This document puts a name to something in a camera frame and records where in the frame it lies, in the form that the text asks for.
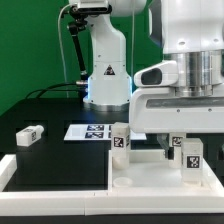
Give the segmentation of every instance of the green backdrop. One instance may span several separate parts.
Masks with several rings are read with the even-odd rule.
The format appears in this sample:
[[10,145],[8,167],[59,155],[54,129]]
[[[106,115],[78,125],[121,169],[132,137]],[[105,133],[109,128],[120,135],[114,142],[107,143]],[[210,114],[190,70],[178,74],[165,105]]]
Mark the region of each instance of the green backdrop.
[[[64,82],[57,20],[67,0],[0,1],[0,114],[29,92]],[[134,72],[158,63],[161,49],[148,38],[147,8],[136,16]],[[62,20],[62,36],[69,81],[79,78],[76,53],[66,29],[72,19]],[[127,71],[131,71],[132,18],[112,18],[112,24],[127,38]],[[88,31],[80,34],[84,59],[92,71],[91,40]],[[49,93],[45,97],[65,97]]]

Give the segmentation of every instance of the white platform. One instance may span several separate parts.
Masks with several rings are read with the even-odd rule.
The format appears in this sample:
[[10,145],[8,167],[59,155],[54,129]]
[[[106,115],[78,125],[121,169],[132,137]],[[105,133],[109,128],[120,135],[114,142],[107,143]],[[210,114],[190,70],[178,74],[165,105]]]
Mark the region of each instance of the white platform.
[[[224,189],[204,162],[202,187],[181,183],[180,170],[168,167],[162,150],[132,151],[127,170],[112,170],[107,191],[2,192],[0,216],[96,215],[144,213],[224,213]],[[0,162],[1,190],[16,170],[16,157]],[[112,182],[132,179],[128,188]]]

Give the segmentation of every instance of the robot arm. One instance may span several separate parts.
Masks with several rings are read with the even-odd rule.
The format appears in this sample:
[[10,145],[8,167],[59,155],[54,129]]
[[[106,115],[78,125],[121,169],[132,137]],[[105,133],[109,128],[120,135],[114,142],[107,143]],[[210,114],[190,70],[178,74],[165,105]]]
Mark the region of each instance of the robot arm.
[[162,0],[161,12],[164,60],[135,76],[131,128],[223,132],[224,0]]
[[111,16],[130,16],[143,10],[146,0],[70,0],[70,14],[87,26],[93,47],[93,73],[88,79],[84,105],[99,111],[120,111],[129,107],[132,82],[126,72],[126,40],[110,21]]

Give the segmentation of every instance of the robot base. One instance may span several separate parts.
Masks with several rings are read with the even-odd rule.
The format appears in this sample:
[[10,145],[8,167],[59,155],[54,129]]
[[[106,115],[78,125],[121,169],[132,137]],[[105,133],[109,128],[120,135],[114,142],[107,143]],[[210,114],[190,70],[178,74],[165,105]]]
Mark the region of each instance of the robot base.
[[98,105],[90,102],[87,98],[83,99],[84,107],[87,109],[93,109],[96,111],[105,111],[105,112],[119,112],[127,111],[129,109],[129,103],[121,105]]

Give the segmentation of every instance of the black cable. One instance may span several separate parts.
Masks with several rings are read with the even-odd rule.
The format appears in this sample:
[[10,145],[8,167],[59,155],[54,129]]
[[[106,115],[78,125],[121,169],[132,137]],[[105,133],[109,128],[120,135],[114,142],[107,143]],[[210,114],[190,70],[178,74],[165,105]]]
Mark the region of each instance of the black cable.
[[56,84],[56,85],[49,86],[46,89],[43,89],[43,91],[41,91],[36,96],[36,98],[40,98],[43,94],[45,94],[50,89],[54,89],[54,88],[58,88],[58,87],[63,87],[63,86],[76,86],[76,83],[60,83],[60,84]]
[[34,90],[30,93],[28,93],[25,97],[25,99],[28,99],[29,96],[31,96],[33,93],[36,93],[36,92],[43,92],[43,94],[45,94],[46,92],[66,92],[66,91],[69,91],[69,92],[83,92],[84,90],[83,89],[37,89],[37,90]]
[[86,25],[87,25],[87,22],[85,21],[85,17],[84,18],[81,17],[79,19],[76,18],[76,21],[70,22],[68,24],[68,30],[72,36],[72,40],[75,45],[76,55],[77,55],[78,63],[79,63],[79,69],[81,72],[81,80],[87,80],[88,74],[86,72],[86,66],[83,59],[81,46],[79,43],[78,33],[85,30]]

